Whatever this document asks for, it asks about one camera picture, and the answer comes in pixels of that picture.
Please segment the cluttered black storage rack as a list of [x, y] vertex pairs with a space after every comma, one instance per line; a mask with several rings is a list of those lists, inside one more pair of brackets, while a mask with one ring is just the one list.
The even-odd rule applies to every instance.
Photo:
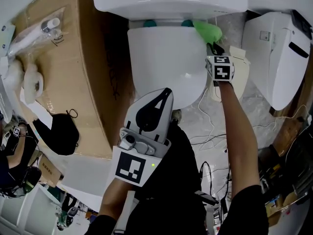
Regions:
[[280, 157], [273, 147], [259, 149], [258, 166], [269, 225], [292, 204], [313, 195], [313, 131], [306, 129]]

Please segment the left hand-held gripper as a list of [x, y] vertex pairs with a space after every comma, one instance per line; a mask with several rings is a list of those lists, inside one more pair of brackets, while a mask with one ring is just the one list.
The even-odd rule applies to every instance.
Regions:
[[142, 187], [154, 173], [171, 147], [171, 142], [166, 138], [173, 102], [172, 90], [163, 88], [144, 95], [129, 107], [125, 118], [126, 127], [143, 131], [149, 138], [129, 133], [136, 140], [133, 149], [124, 150], [118, 145], [113, 147], [114, 178]]

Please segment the black flat device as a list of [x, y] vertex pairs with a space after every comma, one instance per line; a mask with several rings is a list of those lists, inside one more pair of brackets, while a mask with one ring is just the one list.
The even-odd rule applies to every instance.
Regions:
[[197, 190], [194, 194], [199, 199], [201, 199], [202, 202], [205, 202], [205, 203], [207, 203], [209, 205], [214, 206], [214, 205], [219, 203], [219, 201], [215, 197], [213, 197], [213, 196], [211, 196], [211, 195], [209, 195], [209, 194], [207, 194], [205, 192], [202, 192], [200, 190]]

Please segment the white foam slippers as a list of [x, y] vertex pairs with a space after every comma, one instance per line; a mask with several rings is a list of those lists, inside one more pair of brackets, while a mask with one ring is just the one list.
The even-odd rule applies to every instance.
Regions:
[[37, 65], [28, 63], [23, 81], [24, 98], [26, 104], [32, 104], [40, 97], [44, 90], [44, 78], [38, 71]]

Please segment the white board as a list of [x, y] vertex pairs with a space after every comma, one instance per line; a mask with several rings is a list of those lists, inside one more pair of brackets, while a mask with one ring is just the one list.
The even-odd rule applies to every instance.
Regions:
[[107, 183], [110, 181], [111, 160], [72, 155], [62, 187], [89, 208], [99, 211]]

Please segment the brown wooden planks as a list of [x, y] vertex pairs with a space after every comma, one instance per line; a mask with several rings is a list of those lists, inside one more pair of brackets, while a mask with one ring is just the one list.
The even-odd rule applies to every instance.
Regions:
[[281, 118], [284, 122], [280, 128], [273, 147], [280, 157], [284, 156], [300, 131], [306, 116], [308, 115], [309, 97], [313, 89], [313, 76], [306, 75], [290, 104], [281, 111], [270, 108], [269, 113], [275, 118]]

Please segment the plastic-wrapped white foam part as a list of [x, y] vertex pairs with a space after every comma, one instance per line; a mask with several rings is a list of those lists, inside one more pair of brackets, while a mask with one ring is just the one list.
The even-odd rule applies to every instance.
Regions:
[[4, 78], [4, 85], [13, 91], [18, 90], [24, 79], [24, 71], [21, 61], [15, 59], [8, 68], [6, 77]]

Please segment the person's left forearm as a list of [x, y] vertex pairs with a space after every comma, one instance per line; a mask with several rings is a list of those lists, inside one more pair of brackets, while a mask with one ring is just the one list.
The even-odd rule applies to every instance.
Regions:
[[134, 185], [114, 178], [104, 193], [98, 215], [107, 215], [117, 221], [123, 211], [128, 191], [133, 188]]

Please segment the green cloth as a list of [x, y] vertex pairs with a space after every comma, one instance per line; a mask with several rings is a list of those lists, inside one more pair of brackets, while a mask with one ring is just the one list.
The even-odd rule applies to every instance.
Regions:
[[223, 36], [222, 30], [213, 24], [203, 21], [193, 20], [193, 26], [205, 43], [213, 45]]

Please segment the person's black shirt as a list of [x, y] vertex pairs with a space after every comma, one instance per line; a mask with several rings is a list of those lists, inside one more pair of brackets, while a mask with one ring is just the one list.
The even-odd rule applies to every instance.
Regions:
[[[131, 212], [124, 235], [206, 235], [206, 211], [195, 192], [201, 187], [173, 181], [148, 182]], [[218, 235], [268, 235], [268, 218], [261, 187], [249, 186], [231, 201]]]

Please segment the large cardboard box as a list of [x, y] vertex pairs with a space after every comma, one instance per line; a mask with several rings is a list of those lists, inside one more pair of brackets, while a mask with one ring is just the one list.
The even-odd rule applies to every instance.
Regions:
[[41, 105], [52, 114], [77, 111], [75, 152], [109, 159], [134, 99], [128, 21], [93, 0], [35, 0], [13, 20], [16, 32], [61, 8], [62, 34], [21, 60], [34, 61], [44, 77]]

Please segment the white toilet lid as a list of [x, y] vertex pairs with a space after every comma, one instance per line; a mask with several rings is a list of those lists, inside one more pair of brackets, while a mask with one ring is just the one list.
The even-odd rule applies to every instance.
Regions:
[[134, 87], [139, 96], [163, 88], [173, 109], [193, 104], [206, 82], [206, 45], [193, 27], [155, 26], [128, 31]]

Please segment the small cardboard box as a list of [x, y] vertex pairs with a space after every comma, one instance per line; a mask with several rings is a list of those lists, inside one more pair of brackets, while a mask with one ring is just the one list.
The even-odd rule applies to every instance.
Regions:
[[39, 158], [37, 168], [41, 171], [40, 182], [48, 184], [50, 187], [55, 188], [63, 180], [62, 173], [58, 168], [42, 154]]

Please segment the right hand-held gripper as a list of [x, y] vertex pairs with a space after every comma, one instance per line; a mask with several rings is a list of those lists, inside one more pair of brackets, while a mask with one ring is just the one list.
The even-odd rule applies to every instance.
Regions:
[[206, 44], [206, 70], [213, 81], [231, 82], [235, 72], [233, 58], [223, 56], [225, 50], [216, 42]]

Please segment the person's right forearm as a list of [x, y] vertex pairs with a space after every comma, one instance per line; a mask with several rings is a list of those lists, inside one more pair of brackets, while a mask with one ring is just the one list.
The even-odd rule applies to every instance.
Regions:
[[243, 189], [260, 184], [258, 145], [250, 121], [229, 82], [219, 88], [225, 118], [228, 160], [232, 174], [232, 197]]

